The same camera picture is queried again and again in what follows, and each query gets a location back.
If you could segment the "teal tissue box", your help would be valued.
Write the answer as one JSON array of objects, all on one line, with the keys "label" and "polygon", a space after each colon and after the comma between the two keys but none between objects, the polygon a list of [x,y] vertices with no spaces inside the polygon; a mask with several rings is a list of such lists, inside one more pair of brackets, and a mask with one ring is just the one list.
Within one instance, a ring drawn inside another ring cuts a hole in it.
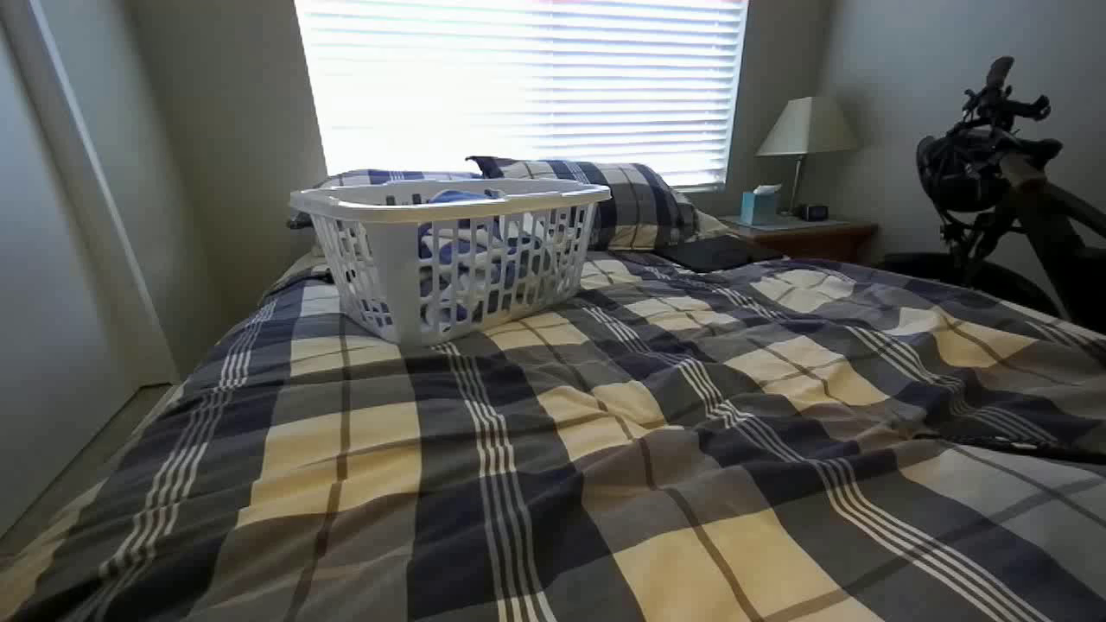
[{"label": "teal tissue box", "polygon": [[778,182],[760,182],[760,188],[745,189],[741,200],[738,200],[738,222],[741,225],[773,222],[778,217],[778,199],[779,199]]}]

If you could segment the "dark cloth on bed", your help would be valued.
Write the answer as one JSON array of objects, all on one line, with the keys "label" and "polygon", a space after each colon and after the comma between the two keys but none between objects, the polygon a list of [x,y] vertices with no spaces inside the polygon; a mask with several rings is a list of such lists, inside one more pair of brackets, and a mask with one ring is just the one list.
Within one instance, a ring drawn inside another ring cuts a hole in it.
[{"label": "dark cloth on bed", "polygon": [[713,269],[735,269],[758,261],[773,261],[773,249],[753,245],[745,239],[693,239],[693,242],[663,249],[663,261],[693,272],[713,272]]}]

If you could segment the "plaid pillow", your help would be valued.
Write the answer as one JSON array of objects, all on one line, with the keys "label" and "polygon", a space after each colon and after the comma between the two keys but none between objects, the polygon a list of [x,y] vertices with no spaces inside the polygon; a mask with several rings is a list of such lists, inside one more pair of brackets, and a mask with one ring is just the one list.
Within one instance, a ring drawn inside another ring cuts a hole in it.
[{"label": "plaid pillow", "polygon": [[641,164],[473,156],[473,168],[482,177],[501,181],[574,181],[605,188],[609,200],[594,207],[592,225],[594,249],[657,253],[697,235],[693,204]]}]

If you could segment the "white table lamp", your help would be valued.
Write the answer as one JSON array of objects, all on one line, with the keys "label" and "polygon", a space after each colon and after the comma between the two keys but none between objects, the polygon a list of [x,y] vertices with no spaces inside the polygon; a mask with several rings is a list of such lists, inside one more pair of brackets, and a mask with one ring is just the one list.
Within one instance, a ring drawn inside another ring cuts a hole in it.
[{"label": "white table lamp", "polygon": [[794,97],[779,109],[763,134],[760,161],[791,161],[788,207],[801,204],[801,172],[811,156],[850,151],[855,147],[852,125],[842,109],[826,97]]}]

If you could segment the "blue white clothes in basket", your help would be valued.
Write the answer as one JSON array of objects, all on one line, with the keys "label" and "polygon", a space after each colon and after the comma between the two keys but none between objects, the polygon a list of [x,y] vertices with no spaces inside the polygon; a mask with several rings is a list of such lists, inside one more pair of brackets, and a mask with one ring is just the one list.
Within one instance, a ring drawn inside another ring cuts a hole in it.
[{"label": "blue white clothes in basket", "polygon": [[549,217],[510,214],[521,189],[465,172],[359,169],[327,181],[327,189],[359,189],[365,204],[414,217],[417,292],[448,292],[461,279],[516,287],[524,253],[549,239]]}]

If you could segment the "wooden nightstand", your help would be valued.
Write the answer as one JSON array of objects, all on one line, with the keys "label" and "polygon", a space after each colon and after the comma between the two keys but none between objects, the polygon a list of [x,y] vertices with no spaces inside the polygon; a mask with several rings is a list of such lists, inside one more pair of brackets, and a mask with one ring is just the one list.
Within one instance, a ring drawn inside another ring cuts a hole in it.
[{"label": "wooden nightstand", "polygon": [[784,255],[855,264],[879,230],[869,222],[766,222],[738,225],[738,235]]}]

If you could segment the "white plastic laundry basket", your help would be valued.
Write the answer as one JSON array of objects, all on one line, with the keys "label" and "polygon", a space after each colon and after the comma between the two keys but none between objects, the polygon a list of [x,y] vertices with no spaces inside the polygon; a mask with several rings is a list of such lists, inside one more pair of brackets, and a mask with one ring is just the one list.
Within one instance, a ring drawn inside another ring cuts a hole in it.
[{"label": "white plastic laundry basket", "polygon": [[292,189],[338,311],[392,347],[434,347],[577,294],[611,189],[574,181],[405,181]]}]

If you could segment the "white window blinds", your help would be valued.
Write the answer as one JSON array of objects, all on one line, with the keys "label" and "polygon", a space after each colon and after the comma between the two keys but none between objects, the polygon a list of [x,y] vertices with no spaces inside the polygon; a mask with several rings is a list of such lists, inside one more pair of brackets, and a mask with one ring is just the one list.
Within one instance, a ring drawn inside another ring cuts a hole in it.
[{"label": "white window blinds", "polygon": [[729,172],[749,0],[292,0],[324,168]]}]

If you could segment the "plaid blue yellow bedspread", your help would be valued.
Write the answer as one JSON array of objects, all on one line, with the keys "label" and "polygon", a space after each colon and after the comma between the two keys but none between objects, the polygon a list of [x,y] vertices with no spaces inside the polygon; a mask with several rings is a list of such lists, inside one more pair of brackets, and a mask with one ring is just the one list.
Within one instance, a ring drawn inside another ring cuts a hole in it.
[{"label": "plaid blue yellow bedspread", "polygon": [[1106,622],[1106,340],[832,261],[599,253],[434,348],[299,255],[0,622]]}]

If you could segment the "black bicycle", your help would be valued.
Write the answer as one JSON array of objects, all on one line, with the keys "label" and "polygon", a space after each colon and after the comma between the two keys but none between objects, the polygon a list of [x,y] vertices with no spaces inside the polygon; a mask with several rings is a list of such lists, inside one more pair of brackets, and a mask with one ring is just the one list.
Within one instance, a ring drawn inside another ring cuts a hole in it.
[{"label": "black bicycle", "polygon": [[[1005,85],[1010,55],[987,65],[983,88],[968,91],[965,118],[917,147],[917,177],[940,214],[944,253],[889,253],[883,269],[973,287],[1034,311],[1067,315],[1106,330],[1106,253],[1079,230],[1106,235],[1106,214],[1046,181],[1056,138],[1020,138],[1014,121],[1044,121],[1049,100],[1014,100]],[[990,264],[1002,235],[1026,235],[1054,298],[1026,277]]]}]

